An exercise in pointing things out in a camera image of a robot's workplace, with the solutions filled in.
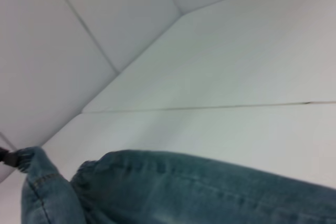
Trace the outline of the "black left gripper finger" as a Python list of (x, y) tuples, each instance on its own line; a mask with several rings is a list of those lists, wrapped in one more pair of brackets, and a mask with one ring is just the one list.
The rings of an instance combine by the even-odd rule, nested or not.
[(17, 154), (2, 147), (0, 147), (0, 160), (7, 166), (17, 167)]

